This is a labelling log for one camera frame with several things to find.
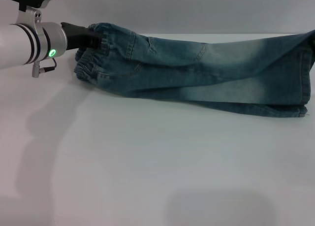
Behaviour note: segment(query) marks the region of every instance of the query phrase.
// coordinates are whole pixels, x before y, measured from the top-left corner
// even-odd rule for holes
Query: metal bracket
[[[37,52],[32,59],[32,62],[34,62],[32,76],[35,78],[38,78],[40,74],[39,62],[45,58],[48,51],[46,35],[41,25],[41,17],[42,13],[39,9],[27,6],[25,12],[19,10],[19,16],[16,21],[16,24],[27,26],[33,31],[34,36],[37,37]]]

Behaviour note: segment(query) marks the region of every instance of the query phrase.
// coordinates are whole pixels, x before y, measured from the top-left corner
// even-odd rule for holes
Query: black cable
[[[54,71],[57,68],[57,62],[56,62],[56,60],[54,58],[53,58],[53,61],[55,63],[55,66],[54,67],[44,67],[43,69],[44,69],[45,72]]]

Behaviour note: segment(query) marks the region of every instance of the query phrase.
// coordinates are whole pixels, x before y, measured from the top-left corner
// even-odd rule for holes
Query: denim
[[[77,77],[124,97],[182,101],[265,117],[304,117],[313,36],[197,43],[146,37],[108,23],[101,49],[80,48]]]

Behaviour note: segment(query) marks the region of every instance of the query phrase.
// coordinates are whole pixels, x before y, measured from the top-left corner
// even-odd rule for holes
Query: white wall
[[[111,22],[140,33],[297,33],[315,29],[314,2],[56,0],[44,10],[44,19],[82,25]],[[0,24],[14,22],[16,3],[0,0],[0,5]]]

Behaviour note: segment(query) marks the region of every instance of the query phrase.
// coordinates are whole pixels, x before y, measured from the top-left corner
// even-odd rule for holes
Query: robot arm
[[[19,3],[15,24],[0,27],[0,68],[33,64],[33,77],[51,68],[40,68],[40,61],[54,59],[66,50],[80,47],[97,49],[101,35],[68,23],[42,23],[42,13],[50,0],[13,0]]]

